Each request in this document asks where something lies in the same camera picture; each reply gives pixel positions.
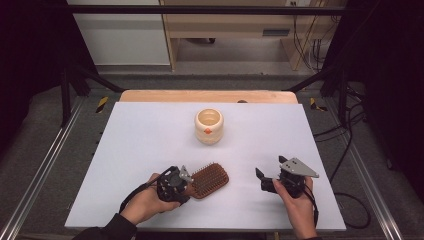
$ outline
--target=white table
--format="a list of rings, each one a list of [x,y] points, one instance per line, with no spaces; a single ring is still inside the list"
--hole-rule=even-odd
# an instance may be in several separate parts
[[[204,108],[224,115],[215,145],[194,136],[194,116]],[[122,200],[153,172],[185,165],[193,172],[217,162],[230,181],[203,200],[158,214],[138,225],[157,231],[278,231],[291,229],[278,195],[261,191],[255,167],[279,173],[278,155],[314,169],[320,211],[317,229],[345,230],[302,105],[278,103],[116,103],[65,226],[105,226]]]

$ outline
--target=human hand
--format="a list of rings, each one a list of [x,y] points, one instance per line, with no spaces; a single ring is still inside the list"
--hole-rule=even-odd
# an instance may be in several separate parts
[[[292,198],[280,181],[272,179],[272,182],[278,195],[284,201],[296,238],[317,237],[311,200],[304,193],[299,198]],[[305,177],[305,184],[312,191],[313,183],[311,177]],[[312,195],[309,189],[306,188],[306,191]]]
[[[148,182],[155,179],[158,175],[158,173],[153,173]],[[156,192],[156,186],[152,185],[135,195],[121,212],[121,216],[137,225],[157,213],[172,211],[180,205],[179,202],[164,202],[160,200]]]

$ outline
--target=brush bristles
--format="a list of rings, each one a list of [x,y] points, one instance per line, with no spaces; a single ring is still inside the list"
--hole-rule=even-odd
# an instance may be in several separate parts
[[[192,197],[201,199],[220,189],[228,183],[229,178],[224,168],[212,163],[198,170],[192,176],[194,193]]]

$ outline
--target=white jar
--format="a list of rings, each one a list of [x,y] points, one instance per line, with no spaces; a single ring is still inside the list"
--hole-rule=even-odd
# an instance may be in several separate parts
[[[200,142],[212,145],[224,134],[224,117],[216,109],[203,109],[194,118],[195,133]]]

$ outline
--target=sleeve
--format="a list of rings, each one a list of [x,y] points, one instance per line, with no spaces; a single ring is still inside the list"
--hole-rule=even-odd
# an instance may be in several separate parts
[[[121,215],[115,214],[104,228],[87,228],[75,236],[73,240],[130,240],[136,231],[137,228],[134,224]]]

